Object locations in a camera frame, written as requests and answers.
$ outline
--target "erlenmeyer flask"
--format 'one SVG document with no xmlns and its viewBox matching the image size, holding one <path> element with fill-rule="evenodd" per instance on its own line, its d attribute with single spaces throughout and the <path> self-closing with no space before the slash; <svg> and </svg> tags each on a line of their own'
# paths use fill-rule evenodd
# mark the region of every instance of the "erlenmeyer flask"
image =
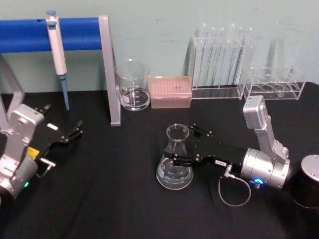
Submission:
<svg viewBox="0 0 319 239">
<path fill-rule="evenodd" d="M 182 124 L 173 124 L 167 128 L 168 146 L 166 151 L 179 156 L 187 155 L 185 141 L 189 130 Z M 173 165 L 173 160 L 162 156 L 156 171 L 159 183 L 171 190 L 179 190 L 188 186 L 193 179 L 193 169 Z"/>
</svg>

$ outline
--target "light green wall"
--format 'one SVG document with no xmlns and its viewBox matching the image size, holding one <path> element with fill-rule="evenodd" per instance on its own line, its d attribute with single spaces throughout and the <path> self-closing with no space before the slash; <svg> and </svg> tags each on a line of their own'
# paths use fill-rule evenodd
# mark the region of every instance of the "light green wall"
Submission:
<svg viewBox="0 0 319 239">
<path fill-rule="evenodd" d="M 0 19 L 44 18 L 47 9 L 60 17 L 110 17 L 117 63 L 137 59 L 152 75 L 180 75 L 189 38 L 203 22 L 252 26 L 262 42 L 253 65 L 264 66 L 272 40 L 285 41 L 285 64 L 302 66 L 307 81 L 319 83 L 319 1 L 316 0 L 1 0 Z M 50 52 L 5 54 L 27 92 L 60 90 Z M 98 90 L 100 51 L 66 52 L 70 91 Z"/>
</svg>

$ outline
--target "blue tube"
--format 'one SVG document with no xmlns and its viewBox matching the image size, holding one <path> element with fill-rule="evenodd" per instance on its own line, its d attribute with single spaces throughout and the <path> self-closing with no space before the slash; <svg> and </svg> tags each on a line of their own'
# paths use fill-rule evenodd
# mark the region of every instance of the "blue tube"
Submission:
<svg viewBox="0 0 319 239">
<path fill-rule="evenodd" d="M 72 50 L 101 49 L 99 20 L 61 18 L 63 48 Z M 0 53 L 51 51 L 45 19 L 0 20 Z"/>
</svg>

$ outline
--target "table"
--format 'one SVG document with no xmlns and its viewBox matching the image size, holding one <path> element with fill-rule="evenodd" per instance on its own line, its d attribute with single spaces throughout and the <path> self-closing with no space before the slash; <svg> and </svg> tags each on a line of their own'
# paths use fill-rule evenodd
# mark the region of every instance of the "table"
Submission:
<svg viewBox="0 0 319 239">
<path fill-rule="evenodd" d="M 83 120 L 84 134 L 74 146 L 52 152 L 57 166 L 1 210 L 1 238 L 319 238 L 319 211 L 297 206 L 288 192 L 252 188 L 247 205 L 231 208 L 218 196 L 220 169 L 195 171 L 181 191 L 156 181 L 165 130 L 173 123 L 195 122 L 225 143 L 259 149 L 254 131 L 246 127 L 244 100 L 197 100 L 189 109 L 122 109 L 122 126 L 111 127 L 105 92 L 70 92 L 69 98 L 66 113 L 62 93 L 26 95 L 24 103 L 31 107 L 52 104 L 50 121 L 66 131 Z M 306 83 L 299 101 L 266 104 L 275 138 L 289 149 L 292 163 L 319 153 L 318 85 Z M 3 151 L 3 135 L 0 139 Z M 230 203 L 247 196 L 236 182 L 222 187 Z"/>
</svg>

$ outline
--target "blue led light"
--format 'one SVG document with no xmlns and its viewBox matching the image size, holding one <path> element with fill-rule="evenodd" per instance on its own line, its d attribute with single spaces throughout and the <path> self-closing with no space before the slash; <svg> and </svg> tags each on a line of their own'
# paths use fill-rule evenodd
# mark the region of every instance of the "blue led light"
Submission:
<svg viewBox="0 0 319 239">
<path fill-rule="evenodd" d="M 260 178 L 255 178 L 254 182 L 258 184 L 264 184 L 263 180 L 261 180 Z"/>
</svg>

